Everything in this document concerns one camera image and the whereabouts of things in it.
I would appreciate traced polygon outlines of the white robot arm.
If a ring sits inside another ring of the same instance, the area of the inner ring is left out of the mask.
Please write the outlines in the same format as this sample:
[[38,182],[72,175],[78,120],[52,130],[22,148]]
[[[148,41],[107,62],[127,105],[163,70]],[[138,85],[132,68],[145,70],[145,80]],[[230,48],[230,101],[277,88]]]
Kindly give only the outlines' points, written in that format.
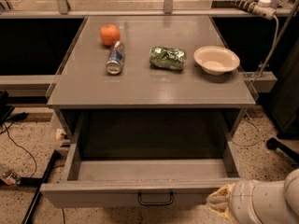
[[299,224],[299,169],[283,181],[226,184],[207,197],[206,205],[232,224]]

